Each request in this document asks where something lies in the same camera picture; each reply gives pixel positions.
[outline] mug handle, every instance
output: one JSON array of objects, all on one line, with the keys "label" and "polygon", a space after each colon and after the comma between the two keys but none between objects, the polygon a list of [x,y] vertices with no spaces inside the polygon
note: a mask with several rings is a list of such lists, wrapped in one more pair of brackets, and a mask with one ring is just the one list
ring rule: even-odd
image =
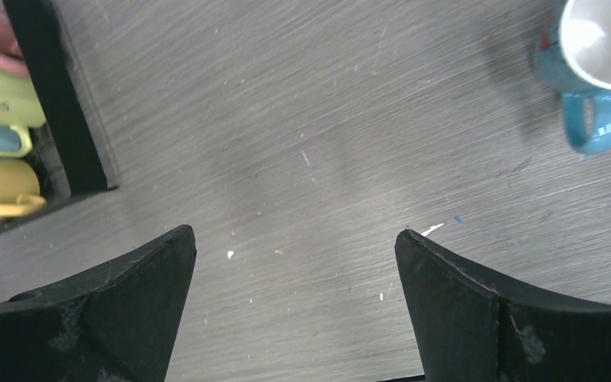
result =
[{"label": "mug handle", "polygon": [[0,217],[25,216],[42,209],[46,205],[38,195],[19,195],[14,205],[0,203]]},{"label": "mug handle", "polygon": [[11,125],[10,129],[18,134],[20,138],[20,150],[18,151],[1,151],[0,157],[7,158],[22,158],[32,150],[31,137],[29,136],[29,129],[21,126]]},{"label": "mug handle", "polygon": [[[586,131],[584,102],[593,100],[595,123]],[[611,147],[611,92],[596,95],[563,93],[563,125],[568,143],[580,154],[601,154]]]}]

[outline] mug rim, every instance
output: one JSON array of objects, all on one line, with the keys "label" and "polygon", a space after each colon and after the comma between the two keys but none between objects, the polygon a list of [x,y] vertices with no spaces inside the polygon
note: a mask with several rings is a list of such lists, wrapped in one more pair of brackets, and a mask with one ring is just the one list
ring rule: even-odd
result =
[{"label": "mug rim", "polygon": [[[572,10],[575,2],[576,0],[568,0],[568,3],[566,3],[561,13],[561,20],[558,23],[558,39],[560,41],[566,40],[565,37],[563,36],[563,33],[565,31],[565,29],[563,28],[563,23],[566,22],[566,16]],[[563,59],[566,60],[566,63],[568,64],[568,68],[570,68],[570,70],[575,72],[584,81],[592,84],[593,86],[599,87],[601,89],[611,90],[611,83],[598,80],[595,77],[591,76],[584,69],[580,68],[577,60],[575,60],[571,56],[566,55],[565,51],[563,50],[563,44],[561,44],[561,54],[563,55]]]}]

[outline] yellow mug handle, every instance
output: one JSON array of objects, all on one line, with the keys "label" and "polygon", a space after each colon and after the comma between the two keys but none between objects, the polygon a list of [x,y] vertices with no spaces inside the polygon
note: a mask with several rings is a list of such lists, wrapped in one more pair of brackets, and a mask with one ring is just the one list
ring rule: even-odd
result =
[{"label": "yellow mug handle", "polygon": [[22,158],[32,150],[31,137],[29,136],[29,129],[21,126],[11,125],[10,129],[18,134],[20,138],[20,150],[18,151],[1,151],[0,157],[7,158]]},{"label": "yellow mug handle", "polygon": [[0,203],[0,217],[25,216],[42,209],[46,205],[38,195],[19,195],[14,205]]}]

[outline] mug holder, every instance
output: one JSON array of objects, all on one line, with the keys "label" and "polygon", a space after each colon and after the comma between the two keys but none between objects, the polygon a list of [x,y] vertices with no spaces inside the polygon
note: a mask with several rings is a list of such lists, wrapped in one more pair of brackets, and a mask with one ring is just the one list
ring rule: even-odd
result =
[{"label": "mug holder", "polygon": [[73,57],[68,55],[71,49],[64,47],[64,31],[53,5],[47,0],[3,0],[3,5],[47,121],[41,128],[29,129],[33,150],[23,159],[37,174],[48,206],[29,216],[4,220],[0,233],[117,188],[116,166],[103,129],[91,131],[86,120],[86,115],[99,113],[91,103],[81,106],[76,89],[90,92],[82,73],[68,69]]}]

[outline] black plastic part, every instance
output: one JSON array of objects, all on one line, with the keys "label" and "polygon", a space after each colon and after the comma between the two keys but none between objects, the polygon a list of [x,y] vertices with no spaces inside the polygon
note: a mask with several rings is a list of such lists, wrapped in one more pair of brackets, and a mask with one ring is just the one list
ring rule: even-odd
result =
[{"label": "black plastic part", "polygon": [[410,230],[395,253],[427,381],[611,381],[611,305],[521,282]]},{"label": "black plastic part", "polygon": [[60,25],[46,0],[3,0],[55,140],[72,196],[109,189],[68,73]]},{"label": "black plastic part", "polygon": [[165,380],[195,259],[181,226],[0,303],[0,381]]}]

